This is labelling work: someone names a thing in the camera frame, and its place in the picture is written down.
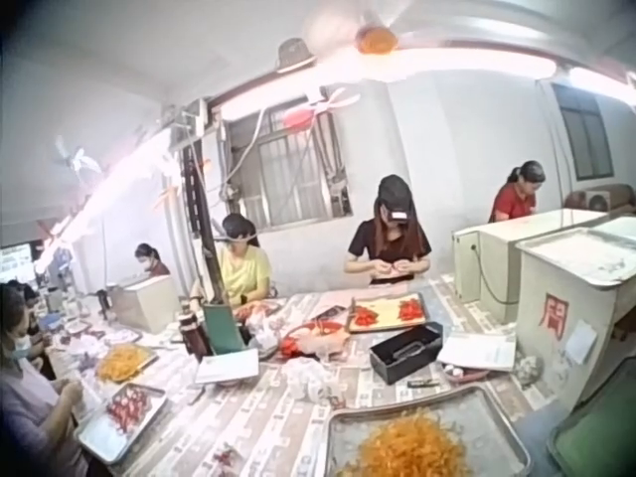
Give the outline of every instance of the black t-shirt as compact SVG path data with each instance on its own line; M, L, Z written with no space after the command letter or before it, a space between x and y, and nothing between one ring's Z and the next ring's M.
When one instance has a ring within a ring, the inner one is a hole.
M419 232L421 233L422 241L423 241L423 253L419 253L417 258L422 258L427 256L431 252L430 243L428 243L428 238L426 238L426 234L424 230L419 227ZM409 255L406 250L402 250L403 241L405 240L404 236L401 236L395 240L392 240L388 243L388 246L385 249L377 252L375 250L375 238L376 238L376 225L373 220L364 221L356 230L356 234L354 235L353 240L351 240L351 245L349 245L349 253L355 256L362 256L367 251L369 255L369 260L382 260L386 263L396 263L400 260L413 260L413 256ZM374 278L371 280L372 285L380 285L387 283L399 283L405 280L413 280L413 275L404 275L397 276L395 278Z

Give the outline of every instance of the black box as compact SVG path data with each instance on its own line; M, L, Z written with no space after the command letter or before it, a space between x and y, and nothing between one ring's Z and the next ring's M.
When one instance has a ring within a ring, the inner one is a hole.
M369 350L371 366L388 385L413 374L437 359L443 327L425 323L410 328Z

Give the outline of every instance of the orange shredded material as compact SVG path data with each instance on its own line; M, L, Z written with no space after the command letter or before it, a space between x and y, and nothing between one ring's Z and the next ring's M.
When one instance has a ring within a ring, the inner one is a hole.
M103 381L122 383L135 376L149 357L146 350L135 345L114 346L97 366L97 377Z
M400 417L360 446L359 461L339 477L466 477L466 451L424 413Z

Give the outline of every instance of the red chinese character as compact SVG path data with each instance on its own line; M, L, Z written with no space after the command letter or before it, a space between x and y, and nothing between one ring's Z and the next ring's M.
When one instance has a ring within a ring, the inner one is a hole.
M548 322L548 329L555 330L556 338L560 341L565 330L565 321L567 320L567 308L569 303L559 300L555 296L546 293L546 306L544 309L544 318L539 326L544 326Z

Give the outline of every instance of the yellow shirt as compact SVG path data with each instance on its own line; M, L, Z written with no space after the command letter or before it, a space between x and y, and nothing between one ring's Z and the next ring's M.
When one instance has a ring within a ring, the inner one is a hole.
M223 248L219 257L221 276L230 300L253 292L258 284L269 279L269 259L262 248L248 245L243 258L235 258Z

